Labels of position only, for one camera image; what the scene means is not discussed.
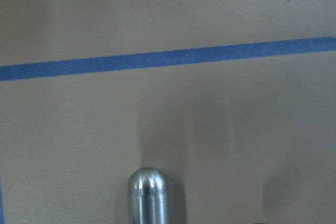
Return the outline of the steel muddler black tip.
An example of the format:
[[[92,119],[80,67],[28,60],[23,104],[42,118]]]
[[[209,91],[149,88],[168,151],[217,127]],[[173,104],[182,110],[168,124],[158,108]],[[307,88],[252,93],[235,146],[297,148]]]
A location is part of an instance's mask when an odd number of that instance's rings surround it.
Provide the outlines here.
[[[131,223],[169,223],[167,181],[156,168],[136,170],[128,180]]]

